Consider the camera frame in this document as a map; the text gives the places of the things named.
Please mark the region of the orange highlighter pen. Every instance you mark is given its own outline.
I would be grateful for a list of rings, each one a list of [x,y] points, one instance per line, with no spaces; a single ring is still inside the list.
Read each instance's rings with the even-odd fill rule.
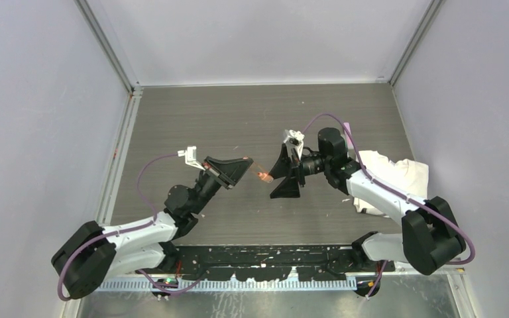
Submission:
[[[271,183],[274,180],[274,178],[269,173],[265,173],[265,172],[258,172],[257,176],[261,181],[266,182],[266,183]]]

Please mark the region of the pink highlighter pen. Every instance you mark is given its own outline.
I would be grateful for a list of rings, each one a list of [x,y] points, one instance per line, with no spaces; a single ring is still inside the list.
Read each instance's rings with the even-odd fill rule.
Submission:
[[[351,127],[349,123],[343,123],[343,126],[345,127],[345,130],[348,132],[348,134],[351,134]]]

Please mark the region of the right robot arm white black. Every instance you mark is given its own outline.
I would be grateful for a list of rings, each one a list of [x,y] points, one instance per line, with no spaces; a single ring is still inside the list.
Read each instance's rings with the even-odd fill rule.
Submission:
[[[270,198],[299,198],[306,178],[323,174],[332,188],[370,203],[395,221],[402,229],[399,235],[372,231],[351,243],[352,262],[358,270],[369,271],[378,261],[390,260],[430,275],[465,251],[465,236],[446,200],[406,194],[374,176],[349,156],[347,142],[336,128],[321,129],[317,143],[313,151],[304,146],[300,131],[284,132],[280,155],[268,173],[281,182]]]

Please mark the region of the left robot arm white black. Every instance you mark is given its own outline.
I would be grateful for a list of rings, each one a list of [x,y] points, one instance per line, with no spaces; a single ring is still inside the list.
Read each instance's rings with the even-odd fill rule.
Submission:
[[[249,157],[208,156],[194,186],[171,187],[164,208],[154,210],[151,217],[117,226],[102,227],[96,221],[81,225],[51,259],[58,274],[58,297],[81,299],[105,280],[128,272],[149,268],[172,272],[177,265],[173,240],[187,235],[218,190],[234,188],[252,164]]]

